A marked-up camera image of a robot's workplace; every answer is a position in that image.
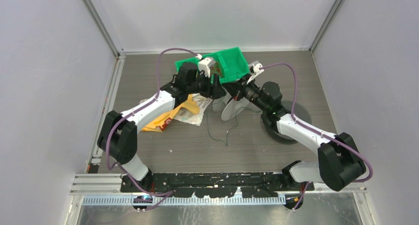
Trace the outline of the white plastic cable spool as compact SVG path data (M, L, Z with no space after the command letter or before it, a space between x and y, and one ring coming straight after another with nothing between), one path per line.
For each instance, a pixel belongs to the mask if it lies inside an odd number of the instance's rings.
M229 121L241 113L251 102L245 98L238 101L227 93L226 96L213 101L212 109L214 112L221 112L221 119Z

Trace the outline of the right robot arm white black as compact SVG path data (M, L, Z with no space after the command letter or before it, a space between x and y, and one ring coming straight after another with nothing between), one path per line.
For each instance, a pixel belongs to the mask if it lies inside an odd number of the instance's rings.
M370 164L360 155L351 135L334 134L301 120L292 108L282 103L280 87L265 82L258 87L249 74L234 82L223 83L234 100L246 99L262 111L264 125L271 131L290 137L317 155L317 162L296 161L286 168L282 184L287 190L296 190L302 182L324 183L334 191L341 191L352 182L359 182L365 173L371 173Z

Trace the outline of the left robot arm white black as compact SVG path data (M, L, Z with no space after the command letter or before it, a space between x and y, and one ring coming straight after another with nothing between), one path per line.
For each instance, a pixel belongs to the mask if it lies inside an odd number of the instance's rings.
M184 62L172 81L154 96L130 110L122 113L112 110L106 114L97 145L133 178L132 185L139 192L150 190L153 174L137 155L138 133L162 114L179 107L191 94L211 99L224 97L226 92L219 76L210 73L215 63L210 57L197 64Z

